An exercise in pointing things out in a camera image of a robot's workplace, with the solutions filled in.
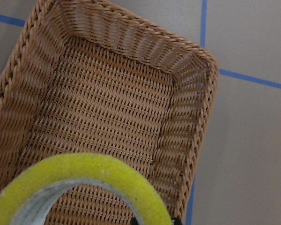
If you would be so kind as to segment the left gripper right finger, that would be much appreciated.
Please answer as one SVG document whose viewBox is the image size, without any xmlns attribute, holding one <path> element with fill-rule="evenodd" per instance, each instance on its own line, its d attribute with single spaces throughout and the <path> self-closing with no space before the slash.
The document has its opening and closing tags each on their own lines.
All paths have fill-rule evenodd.
<svg viewBox="0 0 281 225">
<path fill-rule="evenodd" d="M 182 221 L 179 217 L 172 217 L 171 222 L 172 225 L 182 225 Z"/>
</svg>

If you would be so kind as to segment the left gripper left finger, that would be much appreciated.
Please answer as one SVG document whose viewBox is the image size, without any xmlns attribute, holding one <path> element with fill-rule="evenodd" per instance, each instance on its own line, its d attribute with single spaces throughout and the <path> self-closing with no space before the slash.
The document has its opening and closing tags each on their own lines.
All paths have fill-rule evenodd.
<svg viewBox="0 0 281 225">
<path fill-rule="evenodd" d="M 131 225 L 138 225 L 138 221 L 135 217 L 131 218 Z"/>
</svg>

